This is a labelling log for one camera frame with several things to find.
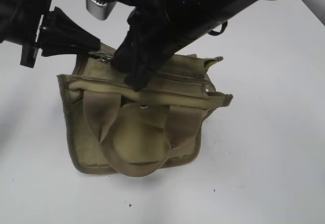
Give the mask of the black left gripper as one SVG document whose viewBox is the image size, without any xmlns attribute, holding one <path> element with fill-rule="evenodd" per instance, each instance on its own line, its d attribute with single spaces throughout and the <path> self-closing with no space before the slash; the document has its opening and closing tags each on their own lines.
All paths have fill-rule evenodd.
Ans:
<svg viewBox="0 0 325 224">
<path fill-rule="evenodd" d="M 42 38 L 39 36 L 45 29 Z M 64 54 L 86 54 L 101 49 L 101 41 L 73 20 L 60 8 L 49 13 L 29 17 L 23 23 L 20 65 L 34 68 L 38 51 L 43 57 Z"/>
</svg>

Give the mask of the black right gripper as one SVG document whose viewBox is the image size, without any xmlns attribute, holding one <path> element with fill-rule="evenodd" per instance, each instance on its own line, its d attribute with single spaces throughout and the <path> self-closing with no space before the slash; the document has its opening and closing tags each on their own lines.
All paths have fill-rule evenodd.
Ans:
<svg viewBox="0 0 325 224">
<path fill-rule="evenodd" d="M 113 68 L 128 72 L 125 83 L 139 91 L 174 53 L 183 48 L 179 25 L 168 10 L 175 0 L 130 0 L 135 9 L 128 17 L 130 29 L 115 51 Z"/>
</svg>

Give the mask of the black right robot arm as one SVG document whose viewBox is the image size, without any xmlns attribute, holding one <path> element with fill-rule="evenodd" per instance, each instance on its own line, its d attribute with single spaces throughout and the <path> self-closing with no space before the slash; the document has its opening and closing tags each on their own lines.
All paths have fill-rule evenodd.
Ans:
<svg viewBox="0 0 325 224">
<path fill-rule="evenodd" d="M 127 73 L 125 83 L 135 91 L 176 52 L 260 0 L 150 0 L 136 5 L 128 17 L 129 31 L 114 53 L 112 66 Z"/>
</svg>

